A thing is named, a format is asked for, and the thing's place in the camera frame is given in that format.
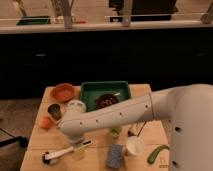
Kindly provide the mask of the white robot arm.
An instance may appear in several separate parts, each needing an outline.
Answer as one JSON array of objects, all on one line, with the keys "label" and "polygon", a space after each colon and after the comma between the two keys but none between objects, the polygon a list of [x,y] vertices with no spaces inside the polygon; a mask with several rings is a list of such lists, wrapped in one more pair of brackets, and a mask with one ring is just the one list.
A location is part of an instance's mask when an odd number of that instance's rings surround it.
[{"label": "white robot arm", "polygon": [[138,96],[87,113],[64,113],[60,131],[75,143],[86,132],[171,121],[169,171],[213,171],[213,85],[193,84]]}]

